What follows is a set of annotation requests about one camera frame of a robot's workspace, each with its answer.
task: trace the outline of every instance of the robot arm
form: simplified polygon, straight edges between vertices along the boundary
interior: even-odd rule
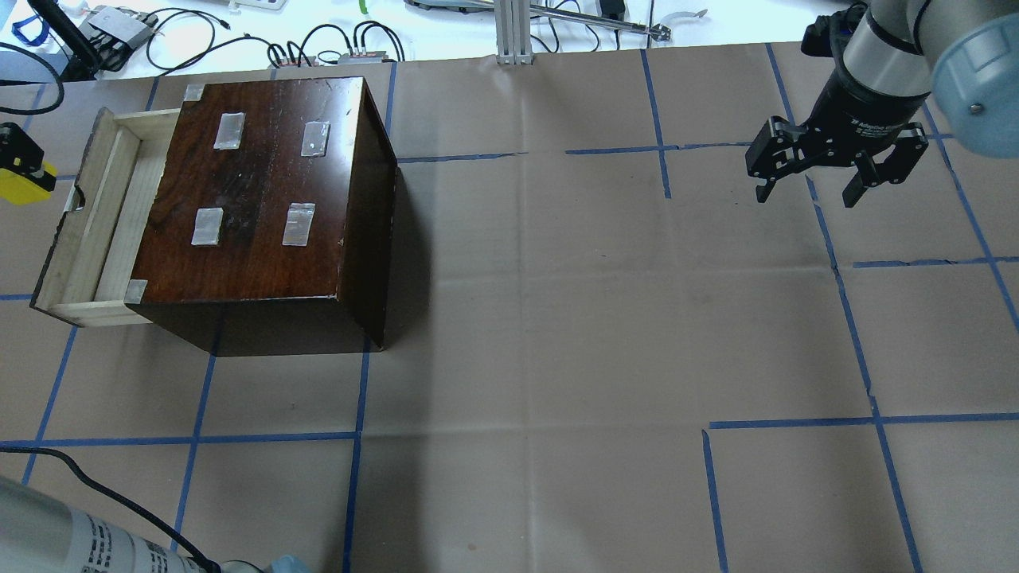
[[[815,165],[856,167],[847,207],[902,183],[928,145],[910,119],[931,91],[963,146],[1019,157],[1019,0],[857,2],[818,17],[800,47],[833,58],[835,70],[806,121],[772,116],[751,144],[747,173],[765,179],[758,202]]]

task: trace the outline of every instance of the metal post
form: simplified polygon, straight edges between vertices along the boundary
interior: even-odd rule
[[[531,63],[530,0],[495,0],[496,57],[502,64]]]

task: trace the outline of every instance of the yellow object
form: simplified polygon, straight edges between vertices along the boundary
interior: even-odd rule
[[[13,171],[0,168],[0,197],[14,205],[25,205],[37,201],[46,201],[53,191],[57,170],[48,162],[43,161],[43,175],[40,180],[18,175]]]

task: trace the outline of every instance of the dark brown wooden cabinet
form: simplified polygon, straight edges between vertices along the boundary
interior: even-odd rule
[[[204,86],[124,302],[218,356],[381,348],[395,177],[363,77]]]

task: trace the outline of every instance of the open drawer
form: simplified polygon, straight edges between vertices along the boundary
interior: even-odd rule
[[[145,323],[124,305],[179,110],[100,110],[32,308],[78,326]]]

